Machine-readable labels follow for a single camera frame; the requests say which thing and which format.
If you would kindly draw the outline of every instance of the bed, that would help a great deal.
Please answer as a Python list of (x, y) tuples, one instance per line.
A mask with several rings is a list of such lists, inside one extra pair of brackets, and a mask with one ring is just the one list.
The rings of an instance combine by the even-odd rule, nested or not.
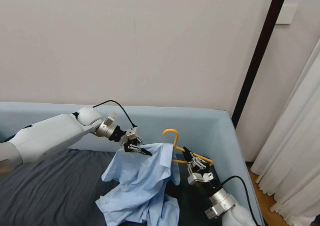
[[(42, 103), (0, 103), (0, 140), (26, 125), (59, 115), (72, 113), (83, 105)], [(128, 128), (118, 107), (101, 106), (103, 115), (117, 112), (116, 122)], [(126, 107), (138, 125), (145, 144), (173, 142), (173, 135), (162, 136), (166, 128), (179, 131), (179, 146), (212, 158), (220, 180), (241, 176), (248, 186), (253, 212), (263, 225), (261, 212), (242, 157), (230, 116), (226, 111), (196, 108)], [(24, 165), (0, 175), (0, 225), (105, 225), (95, 205), (117, 183), (102, 182), (101, 175), (110, 163), (116, 143), (87, 135), (71, 148), (36, 164)], [(181, 184), (167, 185), (166, 193), (178, 199), (179, 225), (220, 225), (208, 221), (204, 210), (208, 200), (199, 197), (187, 185), (187, 170), (180, 166)], [(230, 181), (225, 189), (248, 207), (240, 182)], [(123, 225), (140, 225), (125, 222)]]

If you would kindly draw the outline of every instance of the clothes hanger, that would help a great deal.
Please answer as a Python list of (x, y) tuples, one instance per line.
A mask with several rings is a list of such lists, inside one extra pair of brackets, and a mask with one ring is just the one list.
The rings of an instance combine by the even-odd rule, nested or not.
[[(179, 133), (177, 130), (175, 129), (172, 129), (172, 128), (169, 128), (169, 129), (166, 129), (165, 131), (163, 131), (162, 135), (165, 136), (167, 132), (173, 132), (175, 134), (175, 137), (174, 137), (174, 141), (173, 141), (173, 148), (174, 149), (177, 149), (181, 152), (184, 152), (185, 150), (182, 148), (182, 147), (178, 147), (177, 146), (177, 142), (178, 142), (178, 138), (179, 138)], [(214, 164), (214, 162), (211, 160), (211, 159), (208, 159), (206, 157), (203, 157), (199, 154), (196, 154), (196, 153), (193, 153), (196, 157), (199, 157), (201, 159), (203, 159), (204, 161), (207, 161), (210, 166), (212, 166)], [(183, 164), (188, 164), (187, 161), (182, 161), (182, 160), (176, 160), (176, 159), (172, 159), (172, 162), (177, 162), (177, 163), (183, 163)]]

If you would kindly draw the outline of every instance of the gray bed sheet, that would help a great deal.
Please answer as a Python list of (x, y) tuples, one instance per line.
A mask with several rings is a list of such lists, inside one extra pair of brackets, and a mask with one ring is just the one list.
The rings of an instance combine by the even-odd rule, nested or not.
[[(68, 149), (37, 164), (0, 174), (0, 225), (106, 225), (95, 201), (118, 184), (101, 180), (113, 156), (111, 152)], [(220, 225), (219, 220), (207, 219), (204, 210), (209, 208), (209, 201), (188, 186), (184, 165), (180, 175), (179, 186), (168, 183), (166, 188), (167, 194), (178, 199), (179, 225)]]

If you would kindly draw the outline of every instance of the wooden floor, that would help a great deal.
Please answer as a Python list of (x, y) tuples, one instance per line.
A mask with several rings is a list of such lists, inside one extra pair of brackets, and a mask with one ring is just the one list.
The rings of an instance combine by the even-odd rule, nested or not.
[(252, 183), (255, 188), (255, 194), (258, 198), (260, 209), (262, 211), (263, 217), (268, 223), (269, 226), (288, 226), (283, 218), (276, 212), (270, 212), (269, 208), (276, 203), (272, 196), (267, 194), (263, 194), (262, 191), (259, 190), (258, 185), (256, 184), (257, 175), (250, 171), (248, 168)]

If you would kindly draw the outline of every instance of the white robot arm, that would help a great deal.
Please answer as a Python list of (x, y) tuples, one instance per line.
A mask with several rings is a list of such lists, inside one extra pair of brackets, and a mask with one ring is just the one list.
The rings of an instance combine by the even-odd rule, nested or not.
[(115, 113), (105, 120), (93, 107), (84, 107), (73, 114), (62, 114), (21, 129), (10, 140), (0, 143), (0, 173), (41, 161), (66, 149), (84, 135), (92, 133), (119, 142), (125, 151), (152, 155), (140, 148), (142, 141), (137, 127), (122, 131), (114, 124)]
[[(214, 178), (213, 173), (209, 172), (210, 165), (207, 162), (199, 157), (195, 157), (185, 147), (184, 150), (183, 156), (188, 162), (188, 184), (201, 186), (212, 203), (212, 207), (205, 211), (208, 219), (222, 216), (223, 226), (259, 226), (256, 219), (254, 219), (248, 191), (243, 179), (239, 176), (232, 176), (223, 183), (220, 183), (219, 180)], [(245, 187), (250, 212), (240, 206), (236, 199), (222, 187), (226, 182), (235, 177), (239, 178)]]

